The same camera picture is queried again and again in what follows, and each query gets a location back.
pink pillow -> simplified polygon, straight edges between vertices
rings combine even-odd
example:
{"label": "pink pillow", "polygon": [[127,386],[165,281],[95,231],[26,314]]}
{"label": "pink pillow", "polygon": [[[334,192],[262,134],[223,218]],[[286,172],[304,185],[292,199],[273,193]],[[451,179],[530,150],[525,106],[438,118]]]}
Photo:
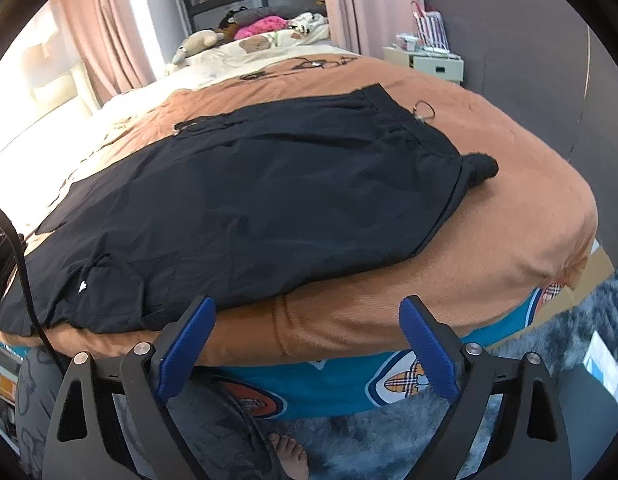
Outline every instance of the pink pillow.
{"label": "pink pillow", "polygon": [[244,38],[250,38],[256,34],[262,34],[263,32],[272,32],[274,30],[281,30],[287,28],[287,20],[283,20],[279,16],[267,16],[255,23],[251,23],[248,27],[243,27],[235,33],[234,40],[244,40]]}

striped bag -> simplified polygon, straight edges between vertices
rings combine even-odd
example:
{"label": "striped bag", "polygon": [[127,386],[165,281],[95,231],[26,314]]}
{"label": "striped bag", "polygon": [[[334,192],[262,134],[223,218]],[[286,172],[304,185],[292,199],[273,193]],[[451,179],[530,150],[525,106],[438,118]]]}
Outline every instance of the striped bag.
{"label": "striped bag", "polygon": [[442,14],[437,10],[425,12],[416,1],[411,2],[411,12],[416,19],[419,43],[423,46],[433,46],[449,50],[445,25],[442,23]]}

beige plush toy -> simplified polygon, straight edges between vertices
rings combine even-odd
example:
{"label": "beige plush toy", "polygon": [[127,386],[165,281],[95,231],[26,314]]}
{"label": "beige plush toy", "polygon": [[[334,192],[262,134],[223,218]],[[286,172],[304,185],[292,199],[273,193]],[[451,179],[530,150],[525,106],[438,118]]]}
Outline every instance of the beige plush toy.
{"label": "beige plush toy", "polygon": [[169,75],[176,72],[187,57],[195,56],[203,50],[211,48],[224,38],[225,35],[223,33],[213,30],[199,30],[198,32],[194,32],[182,42],[179,49],[176,51],[176,55],[173,56],[171,63],[165,67],[165,73]]}

human foot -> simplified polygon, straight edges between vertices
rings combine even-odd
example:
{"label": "human foot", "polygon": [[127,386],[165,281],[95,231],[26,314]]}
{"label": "human foot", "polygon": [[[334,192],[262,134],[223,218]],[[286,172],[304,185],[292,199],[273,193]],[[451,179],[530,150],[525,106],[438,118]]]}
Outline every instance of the human foot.
{"label": "human foot", "polygon": [[295,438],[272,433],[269,435],[269,440],[276,450],[285,473],[293,480],[309,480],[307,452],[295,441]]}

black pants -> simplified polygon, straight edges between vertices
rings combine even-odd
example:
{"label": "black pants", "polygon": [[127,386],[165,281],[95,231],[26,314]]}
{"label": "black pants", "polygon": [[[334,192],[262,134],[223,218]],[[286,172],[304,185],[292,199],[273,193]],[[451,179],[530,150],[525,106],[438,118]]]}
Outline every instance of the black pants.
{"label": "black pants", "polygon": [[[184,391],[167,405],[205,472],[214,480],[289,480],[252,418],[210,380],[204,369],[195,368]],[[16,428],[23,467],[34,480],[42,478],[44,443],[61,384],[62,376],[49,353],[43,348],[32,349],[18,376]],[[114,400],[138,473],[154,478],[124,397],[115,396]]]}

